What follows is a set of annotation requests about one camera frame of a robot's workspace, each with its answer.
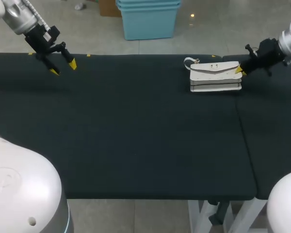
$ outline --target tile floor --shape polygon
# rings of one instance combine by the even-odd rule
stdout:
[[[121,19],[101,17],[97,3],[75,11],[77,0],[31,2],[49,24],[61,30],[59,40],[72,53],[242,54],[247,53],[247,43],[257,47],[261,40],[277,37],[291,21],[291,0],[183,0],[174,38],[126,41]],[[0,52],[31,51],[22,36],[0,21]],[[69,200],[69,204],[75,233],[189,232],[186,201]]]

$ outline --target table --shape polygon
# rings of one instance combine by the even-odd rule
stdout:
[[[56,54],[57,77],[0,54],[0,135],[47,157],[67,198],[250,200],[235,96],[190,93],[184,57],[76,55],[73,72]]]

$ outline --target cable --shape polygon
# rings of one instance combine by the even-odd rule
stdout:
[[[32,11],[32,13],[34,14],[34,16],[40,20],[43,24],[43,26],[45,27],[45,29],[47,30],[47,32],[50,30],[50,27],[48,26],[48,24],[42,19],[42,17],[40,16],[40,14],[37,12],[37,10],[35,9],[35,7],[29,2],[29,0],[22,0],[23,3]]]

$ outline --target black table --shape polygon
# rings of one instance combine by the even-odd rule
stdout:
[[[241,61],[245,55],[226,56]],[[257,70],[243,79],[237,99],[257,181],[257,198],[267,200],[273,186],[291,173],[291,65],[278,64],[268,77]]]
[[[250,200],[235,96],[191,93],[184,57],[54,55],[57,77],[0,54],[0,135],[47,157],[67,198]]]

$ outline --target blue plastic bin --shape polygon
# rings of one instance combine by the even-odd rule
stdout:
[[[118,0],[120,3],[146,3],[146,2],[171,2],[174,0]]]
[[[116,5],[121,8],[144,8],[144,7],[165,7],[176,6],[180,4],[181,0],[163,1],[163,2],[141,2],[141,3],[122,3],[120,0],[116,2]]]
[[[180,3],[169,7],[122,8],[126,40],[149,40],[173,37]]]

